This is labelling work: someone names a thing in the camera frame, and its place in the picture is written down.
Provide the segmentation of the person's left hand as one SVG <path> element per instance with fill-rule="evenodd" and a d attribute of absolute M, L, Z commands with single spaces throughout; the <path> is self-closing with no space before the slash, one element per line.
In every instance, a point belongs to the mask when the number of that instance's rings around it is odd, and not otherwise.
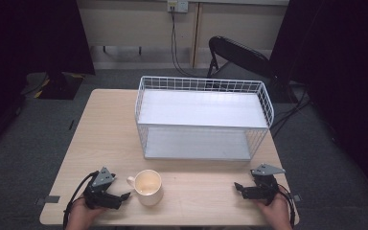
<path fill-rule="evenodd" d="M 106 211 L 104 207 L 90 209 L 81 196 L 73 202 L 65 230 L 88 230 L 94 220 Z"/>

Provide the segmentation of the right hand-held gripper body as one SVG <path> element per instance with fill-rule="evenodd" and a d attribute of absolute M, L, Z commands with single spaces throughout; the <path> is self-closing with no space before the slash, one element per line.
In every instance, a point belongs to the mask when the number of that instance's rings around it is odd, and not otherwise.
<path fill-rule="evenodd" d="M 266 163 L 251 171 L 255 187 L 251 188 L 251 199 L 264 200 L 269 205 L 274 197 L 279 193 L 278 182 L 275 174 L 285 173 L 286 171 Z"/>

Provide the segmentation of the black folding chair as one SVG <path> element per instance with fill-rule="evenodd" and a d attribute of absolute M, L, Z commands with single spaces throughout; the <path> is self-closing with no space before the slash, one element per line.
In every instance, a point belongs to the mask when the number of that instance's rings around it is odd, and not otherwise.
<path fill-rule="evenodd" d="M 259 76 L 274 79 L 269 60 L 261 53 L 224 36 L 213 36 L 209 39 L 209 49 L 212 56 L 207 77 L 213 76 L 213 69 L 219 70 L 217 57 L 240 66 Z"/>

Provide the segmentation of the dark stand base yellow stripes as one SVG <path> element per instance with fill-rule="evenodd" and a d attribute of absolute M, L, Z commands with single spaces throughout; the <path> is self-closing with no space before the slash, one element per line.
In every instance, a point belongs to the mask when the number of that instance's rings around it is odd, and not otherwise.
<path fill-rule="evenodd" d="M 79 74 L 63 73 L 61 80 L 52 80 L 47 73 L 33 73 L 27 76 L 21 95 L 40 100 L 73 100 L 83 80 Z"/>

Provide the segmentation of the white wall socket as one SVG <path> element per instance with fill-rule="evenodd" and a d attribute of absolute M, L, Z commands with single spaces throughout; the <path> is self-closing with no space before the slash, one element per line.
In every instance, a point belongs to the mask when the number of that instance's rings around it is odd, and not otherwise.
<path fill-rule="evenodd" d="M 189 2 L 187 0 L 168 0 L 167 11 L 187 13 L 189 9 Z"/>

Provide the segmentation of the wooden wall post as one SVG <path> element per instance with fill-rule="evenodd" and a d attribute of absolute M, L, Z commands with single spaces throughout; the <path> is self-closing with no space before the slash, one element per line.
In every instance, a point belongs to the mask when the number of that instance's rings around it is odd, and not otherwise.
<path fill-rule="evenodd" d="M 202 4 L 199 2 L 194 2 L 195 12 L 193 20 L 193 36 L 192 36 L 192 48 L 191 48 L 191 58 L 190 65 L 192 68 L 196 68 L 197 64 L 197 51 L 198 51 L 198 32 L 200 18 L 202 17 Z"/>

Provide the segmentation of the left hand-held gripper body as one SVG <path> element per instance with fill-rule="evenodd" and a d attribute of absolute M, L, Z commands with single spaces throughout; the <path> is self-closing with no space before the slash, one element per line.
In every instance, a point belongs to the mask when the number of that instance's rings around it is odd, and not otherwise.
<path fill-rule="evenodd" d="M 106 202 L 109 199 L 119 200 L 118 196 L 111 195 L 107 192 L 107 189 L 112 185 L 114 179 L 115 175 L 112 174 L 107 167 L 102 167 L 99 171 L 94 172 L 93 177 L 83 191 L 87 207 L 90 209 L 98 207 L 107 208 Z"/>

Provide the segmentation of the cream ceramic cup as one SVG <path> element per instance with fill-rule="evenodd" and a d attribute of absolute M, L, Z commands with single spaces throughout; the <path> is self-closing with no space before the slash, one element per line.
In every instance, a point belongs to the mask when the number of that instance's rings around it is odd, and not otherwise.
<path fill-rule="evenodd" d="M 142 205 L 156 205 L 163 197 L 162 178 L 154 170 L 143 170 L 135 176 L 129 176 L 126 182 L 137 194 Z"/>

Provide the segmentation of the person's right hand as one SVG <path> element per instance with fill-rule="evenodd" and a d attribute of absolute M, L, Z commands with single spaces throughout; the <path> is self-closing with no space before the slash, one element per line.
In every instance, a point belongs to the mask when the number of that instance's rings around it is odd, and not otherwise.
<path fill-rule="evenodd" d="M 254 203 L 273 230 L 292 230 L 288 201 L 281 194 L 277 194 L 269 205 L 260 200 L 254 200 Z"/>

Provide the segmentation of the black curtain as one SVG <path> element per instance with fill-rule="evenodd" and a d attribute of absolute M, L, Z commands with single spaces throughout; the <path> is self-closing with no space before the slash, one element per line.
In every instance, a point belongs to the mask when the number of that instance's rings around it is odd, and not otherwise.
<path fill-rule="evenodd" d="M 0 133 L 31 73 L 95 73 L 77 0 L 0 0 Z"/>
<path fill-rule="evenodd" d="M 368 178 L 368 0 L 288 0 L 270 64 L 307 86 Z"/>

